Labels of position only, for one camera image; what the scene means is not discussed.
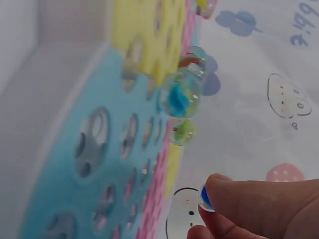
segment finger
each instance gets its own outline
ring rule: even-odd
[[[204,226],[193,226],[188,230],[187,239],[211,239],[211,234]]]
[[[211,175],[206,190],[215,210],[237,226],[281,239],[294,216],[316,198],[319,181],[233,182],[223,175]]]
[[[233,222],[219,213],[210,213],[201,207],[198,211],[203,218],[207,228],[215,239],[261,239],[245,229],[236,226]]]

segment hand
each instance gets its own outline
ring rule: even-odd
[[[206,189],[216,213],[198,207],[207,227],[192,227],[187,239],[319,238],[319,180],[234,182],[213,174]]]

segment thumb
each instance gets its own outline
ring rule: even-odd
[[[294,218],[318,199],[319,181],[234,182],[213,174],[206,181],[206,190],[216,212],[237,226],[267,238],[282,239]]]

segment hole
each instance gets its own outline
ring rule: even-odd
[[[112,232],[111,239],[120,239],[121,237],[121,227],[117,225]]]
[[[147,146],[147,143],[149,142],[150,139],[150,135],[151,132],[153,130],[153,124],[154,124],[154,118],[151,117],[150,120],[148,121],[147,125],[146,125],[146,131],[143,137],[143,144],[142,144],[142,148],[145,149]]]
[[[157,144],[157,142],[160,139],[161,124],[162,124],[162,120],[160,119],[155,131],[155,137],[154,137],[155,144]]]
[[[67,239],[68,236],[67,236],[66,233],[60,233],[58,238],[59,238],[59,239]]]
[[[155,22],[154,22],[154,29],[155,35],[158,35],[163,20],[163,1],[157,0],[156,10],[155,10]]]
[[[103,129],[103,116],[101,114],[95,117],[92,128],[93,137],[98,137]]]
[[[75,171],[90,176],[100,165],[108,136],[108,117],[104,107],[95,109],[81,124],[75,146]]]
[[[122,72],[122,86],[126,92],[131,91],[136,83],[137,73],[132,69],[125,67]]]
[[[111,185],[105,188],[98,198],[95,211],[93,212],[94,230],[101,231],[108,222],[108,216],[111,214],[115,205],[115,187]]]
[[[152,97],[156,89],[156,77],[154,75],[149,75],[148,81],[149,83],[148,83],[148,91],[147,91],[147,100],[149,100]]]
[[[48,222],[40,239],[74,239],[75,218],[69,213],[56,214]]]
[[[54,217],[49,221],[49,223],[47,224],[46,230],[47,230],[47,231],[52,231],[52,230],[58,225],[58,222],[59,222],[59,217],[58,217],[58,216],[54,216]]]
[[[90,131],[92,137],[98,146],[106,143],[108,135],[108,117],[106,110],[104,108],[99,108],[95,110],[90,115],[89,123]]]
[[[133,225],[135,218],[136,218],[136,214],[137,214],[137,206],[136,206],[136,204],[134,204],[131,207],[130,217],[129,217],[128,223],[127,223],[127,230],[130,230],[132,228],[132,225]]]
[[[85,134],[80,133],[78,137],[78,141],[76,142],[75,146],[75,157],[78,158],[83,153],[83,150],[85,148]]]
[[[137,117],[136,115],[131,115],[130,121],[128,125],[126,125],[123,129],[122,140],[121,140],[121,158],[125,159],[134,144],[135,135],[137,131]]]
[[[136,169],[133,169],[131,172],[131,176],[130,179],[128,181],[128,183],[125,186],[125,193],[124,193],[124,203],[127,203],[131,193],[134,190],[134,183],[135,183],[135,177],[136,177]]]
[[[142,61],[143,54],[143,43],[139,37],[136,37],[130,44],[129,49],[126,53],[126,58],[130,63],[139,65]]]
[[[150,169],[150,160],[148,159],[148,161],[146,162],[146,164],[144,165],[142,169],[140,185],[143,185],[145,183],[148,177],[149,169]]]
[[[90,163],[86,162],[85,164],[82,165],[82,168],[80,170],[80,177],[86,178],[87,176],[90,175],[91,171],[92,171],[92,167]]]

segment fingertip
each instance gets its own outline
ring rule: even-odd
[[[206,186],[212,186],[212,184],[215,184],[216,182],[232,182],[233,180],[225,175],[214,173],[208,177],[206,180]]]
[[[187,239],[211,239],[211,233],[207,227],[196,225],[188,230]]]

